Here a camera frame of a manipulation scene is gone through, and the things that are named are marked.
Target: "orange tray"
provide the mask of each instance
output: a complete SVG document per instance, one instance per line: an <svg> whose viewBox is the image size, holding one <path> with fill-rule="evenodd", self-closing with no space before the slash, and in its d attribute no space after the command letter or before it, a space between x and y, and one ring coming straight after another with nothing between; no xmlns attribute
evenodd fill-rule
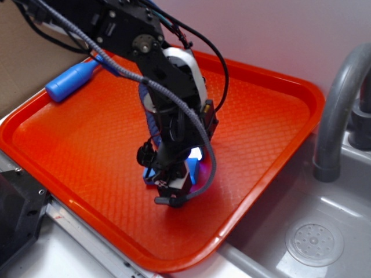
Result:
<svg viewBox="0 0 371 278"><path fill-rule="evenodd" d="M207 54L197 60L218 103L221 66ZM231 86L212 141L216 178L182 208L156 205L156 188L144 185L136 152L149 132L138 84L102 69L62 103L42 92L17 109L0 127L0 148L135 263L183 270L218 248L316 126L324 104L306 81L233 61L228 67ZM209 170L206 158L194 190Z"/></svg>

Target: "sink drain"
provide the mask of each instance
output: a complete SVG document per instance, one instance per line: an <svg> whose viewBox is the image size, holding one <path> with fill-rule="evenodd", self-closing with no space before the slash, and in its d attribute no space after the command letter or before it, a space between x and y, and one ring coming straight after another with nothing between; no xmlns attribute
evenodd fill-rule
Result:
<svg viewBox="0 0 371 278"><path fill-rule="evenodd" d="M290 226L286 233L290 254L308 266L326 266L343 253L341 232L330 222L320 218L303 218Z"/></svg>

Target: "faucet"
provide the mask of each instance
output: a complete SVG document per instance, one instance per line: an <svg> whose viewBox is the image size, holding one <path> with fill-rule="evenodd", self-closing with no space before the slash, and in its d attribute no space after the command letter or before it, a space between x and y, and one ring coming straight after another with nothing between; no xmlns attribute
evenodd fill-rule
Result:
<svg viewBox="0 0 371 278"><path fill-rule="evenodd" d="M319 181L332 182L340 175L340 151L350 114L354 131L349 143L371 149L370 69L371 43L364 43L347 56L332 83L314 149L313 175Z"/></svg>

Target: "metal bracket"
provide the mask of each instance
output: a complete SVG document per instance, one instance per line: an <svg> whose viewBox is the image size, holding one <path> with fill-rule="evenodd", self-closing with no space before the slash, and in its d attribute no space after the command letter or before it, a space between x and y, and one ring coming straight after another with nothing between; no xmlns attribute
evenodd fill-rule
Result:
<svg viewBox="0 0 371 278"><path fill-rule="evenodd" d="M37 240L49 194L21 168L0 173L0 274Z"/></svg>

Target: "sink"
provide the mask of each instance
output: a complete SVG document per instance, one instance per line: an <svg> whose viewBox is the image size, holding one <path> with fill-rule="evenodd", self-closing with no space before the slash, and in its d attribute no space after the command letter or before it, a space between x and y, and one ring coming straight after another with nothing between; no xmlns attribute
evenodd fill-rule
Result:
<svg viewBox="0 0 371 278"><path fill-rule="evenodd" d="M319 182L314 142L311 135L220 251L237 252L246 272L258 268L252 277L370 277L371 154L343 145L340 178Z"/></svg>

